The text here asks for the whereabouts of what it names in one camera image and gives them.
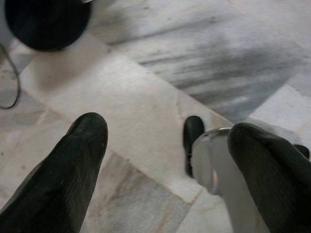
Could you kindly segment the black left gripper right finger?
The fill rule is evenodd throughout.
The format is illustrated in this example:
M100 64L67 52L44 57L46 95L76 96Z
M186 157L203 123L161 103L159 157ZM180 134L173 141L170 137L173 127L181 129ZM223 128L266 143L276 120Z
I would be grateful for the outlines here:
M234 125L228 150L270 233L311 233L311 161L288 140Z

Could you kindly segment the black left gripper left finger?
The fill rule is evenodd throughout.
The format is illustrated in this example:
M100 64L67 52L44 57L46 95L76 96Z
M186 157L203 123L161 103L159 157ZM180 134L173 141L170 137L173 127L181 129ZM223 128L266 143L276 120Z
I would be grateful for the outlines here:
M0 209L0 233L80 233L107 142L100 114L78 117Z

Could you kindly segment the dark round container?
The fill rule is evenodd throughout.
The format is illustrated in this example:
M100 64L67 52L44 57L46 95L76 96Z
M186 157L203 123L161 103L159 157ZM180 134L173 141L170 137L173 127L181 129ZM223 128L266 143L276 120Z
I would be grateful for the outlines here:
M4 16L12 35L37 51L70 46L84 33L93 0L4 0Z

